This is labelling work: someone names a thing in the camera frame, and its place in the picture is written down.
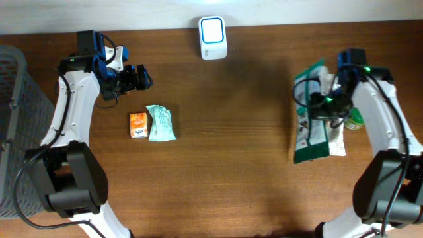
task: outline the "white wall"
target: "white wall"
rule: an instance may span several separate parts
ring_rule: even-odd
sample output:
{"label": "white wall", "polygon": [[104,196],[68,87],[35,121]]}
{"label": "white wall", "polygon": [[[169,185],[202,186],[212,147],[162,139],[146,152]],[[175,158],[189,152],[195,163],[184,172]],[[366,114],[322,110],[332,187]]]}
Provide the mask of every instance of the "white wall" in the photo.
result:
{"label": "white wall", "polygon": [[423,0],[0,0],[0,34],[423,19]]}

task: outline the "green snack packet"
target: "green snack packet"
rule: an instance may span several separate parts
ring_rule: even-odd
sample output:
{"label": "green snack packet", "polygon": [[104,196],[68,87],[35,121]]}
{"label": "green snack packet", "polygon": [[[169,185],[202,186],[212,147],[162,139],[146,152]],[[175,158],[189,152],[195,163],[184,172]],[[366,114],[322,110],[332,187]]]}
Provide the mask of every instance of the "green snack packet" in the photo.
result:
{"label": "green snack packet", "polygon": [[[321,70],[326,69],[323,64],[324,61],[320,61],[299,74],[295,77],[295,84],[303,79],[318,77]],[[314,92],[320,91],[321,88],[318,82],[306,81],[296,87],[294,96],[300,103],[308,105],[309,96]],[[321,120],[312,120],[309,116],[310,112],[307,107],[297,103],[295,105],[298,127],[294,163],[329,156],[330,149],[325,122]]]}
{"label": "green snack packet", "polygon": [[159,105],[146,106],[146,108],[153,117],[149,141],[176,140],[172,129],[171,111]]}

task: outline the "food package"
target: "food package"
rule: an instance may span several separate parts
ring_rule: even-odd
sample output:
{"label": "food package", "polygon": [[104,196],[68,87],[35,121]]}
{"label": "food package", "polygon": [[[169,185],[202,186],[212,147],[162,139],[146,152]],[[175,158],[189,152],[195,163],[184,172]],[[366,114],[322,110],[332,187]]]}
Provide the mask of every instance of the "food package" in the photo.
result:
{"label": "food package", "polygon": [[[321,82],[333,79],[333,75],[328,74],[328,69],[323,66],[323,61],[313,65],[295,78],[295,83],[303,79],[318,77]],[[298,85],[294,96],[296,99],[306,103],[309,95],[314,92],[325,93],[330,89],[321,88],[316,81],[306,81]],[[297,141],[295,147],[294,163],[309,161],[329,155],[345,156],[343,125],[332,129],[330,123],[322,120],[313,120],[309,116],[308,108],[295,104],[297,112]]]}
{"label": "food package", "polygon": [[147,106],[147,109],[153,117],[149,141],[176,140],[173,134],[171,111],[159,105]]}
{"label": "food package", "polygon": [[147,113],[130,114],[131,138],[148,137]]}

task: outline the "green snack bag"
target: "green snack bag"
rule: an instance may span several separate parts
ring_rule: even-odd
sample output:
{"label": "green snack bag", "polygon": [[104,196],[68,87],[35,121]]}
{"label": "green snack bag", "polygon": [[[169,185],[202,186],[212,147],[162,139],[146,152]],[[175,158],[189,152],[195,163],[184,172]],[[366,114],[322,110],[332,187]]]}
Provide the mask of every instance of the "green snack bag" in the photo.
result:
{"label": "green snack bag", "polygon": [[[320,61],[295,77],[295,84],[304,79],[320,77],[322,71],[326,71],[327,73],[327,68],[323,66],[323,63],[323,61]],[[298,84],[293,94],[301,104],[308,105],[310,95],[320,91],[321,86],[318,82],[304,81]],[[307,107],[297,103],[295,105],[298,127],[294,163],[329,156],[330,149],[325,122],[321,120],[312,120],[309,116],[310,112]]]}

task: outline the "plastic bag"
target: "plastic bag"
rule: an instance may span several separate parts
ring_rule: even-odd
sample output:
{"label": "plastic bag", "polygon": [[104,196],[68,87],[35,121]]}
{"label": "plastic bag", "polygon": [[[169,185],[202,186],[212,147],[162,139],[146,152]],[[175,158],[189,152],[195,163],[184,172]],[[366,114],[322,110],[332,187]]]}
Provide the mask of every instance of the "plastic bag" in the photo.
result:
{"label": "plastic bag", "polygon": [[[329,82],[333,79],[333,75],[329,75],[328,69],[323,66],[323,61],[320,61],[295,77],[295,83],[314,77],[318,77],[320,81]],[[314,92],[328,93],[329,88],[321,88],[316,81],[306,81],[297,86],[294,96],[300,103],[308,104],[306,99],[309,95]],[[340,125],[340,128],[332,129],[329,123],[311,119],[308,108],[297,103],[295,105],[298,125],[294,163],[329,155],[345,156],[343,125]]]}
{"label": "plastic bag", "polygon": [[171,141],[176,140],[172,129],[171,111],[164,106],[146,106],[153,117],[153,125],[150,131],[149,141]]}

